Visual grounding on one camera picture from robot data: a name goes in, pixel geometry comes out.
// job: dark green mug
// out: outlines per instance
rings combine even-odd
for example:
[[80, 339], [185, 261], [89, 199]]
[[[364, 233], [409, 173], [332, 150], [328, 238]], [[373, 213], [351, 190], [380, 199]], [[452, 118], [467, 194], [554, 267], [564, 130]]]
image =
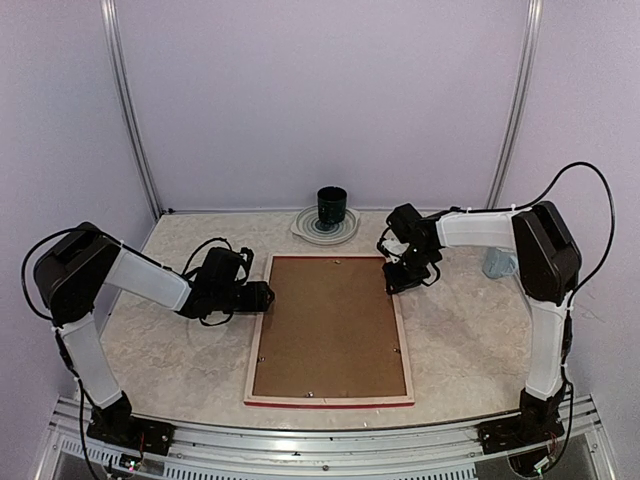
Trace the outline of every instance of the dark green mug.
[[340, 187], [318, 190], [318, 228], [331, 230], [344, 221], [347, 213], [347, 192]]

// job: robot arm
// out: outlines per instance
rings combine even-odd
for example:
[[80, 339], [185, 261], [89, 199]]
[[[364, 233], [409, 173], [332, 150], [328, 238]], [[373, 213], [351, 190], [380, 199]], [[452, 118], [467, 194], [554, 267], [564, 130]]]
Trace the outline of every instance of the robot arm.
[[253, 252], [211, 248], [185, 275], [119, 244], [90, 223], [67, 234], [36, 262], [34, 278], [51, 312], [56, 341], [67, 367], [92, 402], [87, 435], [108, 443], [166, 455], [173, 427], [131, 416], [100, 344], [93, 318], [102, 285], [146, 298], [178, 315], [203, 320], [214, 311], [267, 311], [275, 296], [266, 282], [247, 282]]
[[481, 439], [485, 451], [492, 453], [518, 446], [504, 441], [509, 435], [498, 435], [496, 429], [512, 430], [520, 446], [544, 441], [551, 433], [561, 435], [557, 410], [565, 393], [563, 364], [572, 338], [569, 299], [578, 283], [581, 256], [556, 207], [545, 201], [520, 211], [454, 210], [423, 218], [406, 204], [389, 215], [387, 225], [398, 239], [378, 243], [378, 250], [391, 259], [383, 267], [389, 294], [425, 284], [431, 275], [428, 265], [442, 260], [443, 248], [516, 252], [532, 322], [529, 376], [520, 397], [519, 423], [489, 426]]

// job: wire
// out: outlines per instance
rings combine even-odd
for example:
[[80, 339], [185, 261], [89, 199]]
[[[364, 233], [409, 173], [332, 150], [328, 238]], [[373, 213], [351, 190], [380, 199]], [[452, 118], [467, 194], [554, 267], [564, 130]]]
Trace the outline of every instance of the wire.
[[436, 278], [433, 280], [433, 282], [431, 283], [427, 283], [424, 280], [421, 280], [420, 283], [422, 285], [424, 285], [425, 287], [430, 287], [432, 286], [434, 283], [436, 283], [438, 280], [440, 280], [440, 269], [438, 268], [438, 266], [435, 263], [431, 263], [430, 264], [431, 267], [436, 271]]
[[558, 454], [557, 457], [555, 457], [555, 459], [553, 460], [553, 463], [549, 466], [549, 468], [546, 468], [544, 470], [541, 470], [540, 472], [535, 472], [533, 475], [522, 475], [520, 473], [517, 473], [514, 471], [514, 473], [516, 475], [518, 475], [519, 477], [522, 478], [542, 478], [543, 475], [546, 475], [547, 473], [549, 473], [551, 470], [553, 470], [554, 468], [556, 468], [558, 466], [558, 464], [560, 463], [560, 460], [562, 459], [562, 457], [564, 456], [565, 452], [567, 451], [567, 447], [569, 445], [569, 438], [571, 437], [571, 429], [573, 427], [573, 404], [574, 404], [574, 397], [575, 397], [575, 388], [573, 386], [573, 383], [570, 382], [566, 376], [563, 373], [563, 377], [564, 377], [564, 381], [565, 381], [565, 385], [571, 387], [571, 397], [569, 400], [569, 425], [567, 426], [567, 435], [564, 439], [564, 442], [562, 444], [562, 450], [560, 450], [560, 453]]
[[469, 210], [467, 212], [467, 213], [511, 212], [511, 211], [514, 211], [514, 210], [524, 210], [526, 208], [530, 208], [533, 205], [535, 205], [536, 203], [538, 203], [540, 200], [542, 200], [544, 197], [547, 196], [547, 194], [556, 185], [558, 180], [560, 180], [560, 177], [562, 177], [562, 175], [564, 175], [565, 172], [567, 172], [568, 170], [571, 170], [572, 168], [577, 168], [577, 167], [588, 168], [588, 169], [592, 170], [593, 172], [595, 172], [595, 174], [598, 176], [598, 178], [600, 178], [600, 181], [602, 182], [602, 185], [604, 186], [604, 189], [605, 189], [605, 191], [607, 193], [607, 200], [609, 201], [609, 218], [610, 218], [609, 225], [610, 226], [609, 226], [609, 237], [607, 239], [607, 244], [606, 244], [606, 247], [605, 247], [604, 252], [602, 254], [602, 257], [600, 258], [600, 261], [595, 266], [595, 268], [580, 283], [578, 283], [578, 285], [573, 290], [573, 292], [571, 292], [571, 295], [569, 296], [569, 301], [567, 302], [567, 306], [569, 306], [569, 307], [573, 305], [573, 298], [575, 297], [576, 293], [578, 293], [578, 291], [584, 285], [586, 285], [586, 283], [589, 280], [591, 280], [595, 276], [596, 273], [598, 273], [600, 271], [602, 266], [607, 261], [607, 258], [609, 258], [609, 253], [611, 252], [611, 247], [613, 245], [613, 238], [615, 236], [616, 209], [615, 209], [615, 205], [614, 205], [614, 201], [613, 201], [613, 194], [611, 193], [611, 187], [609, 186], [609, 182], [607, 181], [607, 178], [604, 176], [604, 174], [600, 171], [600, 169], [598, 167], [596, 167], [595, 165], [593, 165], [592, 163], [589, 163], [589, 162], [573, 162], [573, 163], [570, 163], [570, 164], [565, 165], [564, 167], [562, 167], [560, 169], [560, 171], [556, 174], [556, 176], [553, 177], [553, 180], [551, 180], [551, 183], [549, 183], [547, 188], [545, 188], [540, 195], [538, 195], [536, 198], [534, 198], [530, 202], [525, 203], [524, 205], [519, 205], [519, 206], [513, 207], [513, 208], [495, 208], [495, 209], [484, 209], [484, 210]]
[[84, 454], [84, 461], [87, 464], [87, 468], [89, 468], [89, 472], [91, 472], [91, 476], [95, 480], [100, 480], [100, 477], [96, 475], [95, 470], [93, 469], [93, 465], [91, 465], [91, 461], [89, 460], [89, 454], [87, 453], [87, 443], [84, 438], [84, 398], [90, 398], [89, 395], [86, 394], [84, 390], [84, 385], [82, 384], [82, 380], [77, 378], [78, 387], [80, 387], [80, 443], [82, 444], [82, 453]]
[[40, 247], [42, 247], [45, 243], [50, 242], [54, 238], [60, 237], [62, 235], [66, 235], [68, 233], [74, 233], [74, 232], [89, 232], [89, 233], [94, 233], [96, 235], [100, 235], [100, 236], [105, 237], [105, 238], [111, 240], [112, 242], [120, 245], [124, 250], [133, 253], [134, 255], [146, 260], [147, 262], [151, 262], [153, 265], [156, 265], [158, 267], [162, 267], [162, 265], [160, 265], [155, 260], [147, 257], [146, 255], [138, 252], [137, 250], [131, 248], [130, 246], [128, 246], [125, 243], [121, 242], [120, 240], [116, 239], [112, 235], [109, 235], [108, 233], [103, 232], [102, 230], [99, 230], [97, 228], [72, 227], [72, 228], [65, 228], [64, 230], [60, 230], [60, 231], [58, 231], [56, 233], [52, 233], [51, 235], [49, 235], [49, 236], [43, 238], [42, 240], [40, 240], [39, 242], [37, 242], [33, 247], [31, 247], [29, 249], [27, 254], [22, 259], [22, 265], [20, 267], [20, 281], [21, 281], [21, 284], [22, 284], [22, 293], [24, 295], [24, 298], [27, 301], [27, 304], [29, 305], [29, 308], [31, 309], [31, 311], [33, 313], [35, 313], [38, 317], [43, 318], [45, 320], [53, 321], [53, 318], [50, 317], [49, 315], [46, 315], [46, 314], [42, 313], [40, 310], [38, 310], [36, 308], [36, 306], [34, 305], [32, 299], [31, 299], [31, 295], [29, 294], [29, 289], [27, 288], [27, 280], [26, 280], [27, 264], [28, 264], [29, 259], [31, 258], [31, 256], [36, 252], [36, 250], [38, 250]]
[[558, 451], [558, 437], [555, 433], [551, 432], [551, 456], [555, 455]]
[[142, 435], [140, 436], [140, 461], [142, 462], [144, 460], [144, 432], [142, 432]]
[[[384, 232], [382, 232], [382, 235], [380, 235], [380, 238], [378, 239], [378, 245], [382, 245], [382, 242], [386, 240], [385, 236], [387, 235], [387, 233], [389, 233], [390, 230], [391, 230], [391, 227], [387, 227], [384, 229]], [[402, 258], [402, 256], [398, 255], [397, 253], [390, 252], [386, 248], [384, 250], [387, 252], [387, 255], [389, 255], [390, 257]]]
[[220, 325], [224, 325], [225, 323], [229, 323], [232, 318], [233, 318], [233, 312], [231, 312], [227, 318], [225, 318], [224, 320], [218, 323], [207, 323], [201, 318], [199, 318], [198, 320], [200, 320], [200, 325], [202, 325], [203, 327], [218, 327]]
[[227, 241], [226, 238], [222, 238], [222, 237], [215, 237], [215, 238], [210, 238], [209, 240], [202, 242], [198, 248], [196, 248], [191, 255], [189, 256], [189, 259], [187, 260], [187, 263], [185, 264], [184, 268], [182, 269], [182, 275], [187, 273], [187, 270], [189, 270], [189, 265], [191, 265], [191, 261], [194, 259], [194, 257], [198, 254], [198, 252], [200, 250], [202, 250], [204, 247], [206, 247], [207, 245], [210, 245], [214, 242], [223, 242], [224, 244], [227, 245], [227, 248], [229, 248], [229, 250], [231, 250], [233, 252], [233, 248], [231, 248], [231, 244]]

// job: lavender wall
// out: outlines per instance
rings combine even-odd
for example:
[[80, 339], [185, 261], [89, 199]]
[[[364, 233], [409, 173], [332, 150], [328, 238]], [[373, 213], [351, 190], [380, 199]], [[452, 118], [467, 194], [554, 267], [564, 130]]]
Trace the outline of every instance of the lavender wall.
[[482, 205], [526, 0], [119, 2], [166, 207]]
[[[539, 193], [564, 164], [600, 166], [615, 194], [619, 227], [609, 262], [577, 297], [570, 372], [593, 392], [622, 470], [640, 468], [640, 10], [632, 0], [548, 1], [504, 204]], [[585, 259], [608, 233], [604, 191], [588, 171], [550, 195]]]
[[[29, 246], [82, 220], [140, 245], [152, 227], [92, 2], [0, 2], [0, 466], [27, 478], [72, 382], [49, 325], [22, 298]], [[106, 292], [97, 315], [113, 301]]]

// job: metal base plate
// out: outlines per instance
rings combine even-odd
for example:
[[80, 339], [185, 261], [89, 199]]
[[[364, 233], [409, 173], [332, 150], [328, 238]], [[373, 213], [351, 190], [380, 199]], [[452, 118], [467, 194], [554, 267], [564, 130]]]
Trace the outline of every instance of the metal base plate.
[[[58, 401], [45, 437], [41, 443], [29, 478], [51, 480], [61, 478], [65, 462], [77, 458], [78, 475], [62, 478], [84, 478], [86, 465], [78, 435], [78, 402], [67, 398]], [[91, 415], [85, 405], [85, 427]], [[560, 415], [568, 422], [569, 401], [560, 405]], [[491, 420], [513, 416], [496, 415]], [[477, 419], [450, 424], [402, 427], [397, 429], [362, 430], [263, 430], [255, 428], [202, 425], [171, 420], [176, 426], [174, 442], [166, 457], [149, 454], [136, 475], [140, 478], [220, 480], [292, 480], [311, 477], [324, 480], [404, 480], [420, 478], [472, 480], [503, 478], [507, 454], [489, 458], [482, 453], [477, 440]], [[552, 472], [556, 478], [613, 480], [616, 476], [611, 448], [600, 417], [589, 396], [575, 400], [573, 428], [567, 456]], [[537, 447], [519, 448], [520, 454]], [[122, 454], [131, 450], [105, 445], [87, 439], [89, 458], [97, 465], [117, 465]], [[581, 461], [583, 470], [572, 470]], [[495, 468], [476, 468], [495, 463]]]
[[482, 451], [485, 455], [504, 452], [516, 448], [535, 445], [551, 440], [552, 434], [557, 438], [564, 435], [564, 427], [560, 417], [554, 422], [549, 422], [546, 431], [537, 432], [531, 435], [526, 441], [520, 439], [517, 432], [520, 428], [520, 416], [501, 418], [484, 422], [478, 425], [478, 438], [482, 444]]
[[[131, 417], [131, 421], [134, 422], [134, 429], [138, 433], [136, 438], [129, 438], [123, 441], [121, 438], [115, 438], [107, 433], [98, 424], [89, 425], [87, 436], [118, 447], [135, 451], [142, 449], [143, 452], [166, 457], [173, 441], [175, 427], [170, 423], [146, 418]], [[144, 445], [140, 445], [140, 440], [143, 438]]]

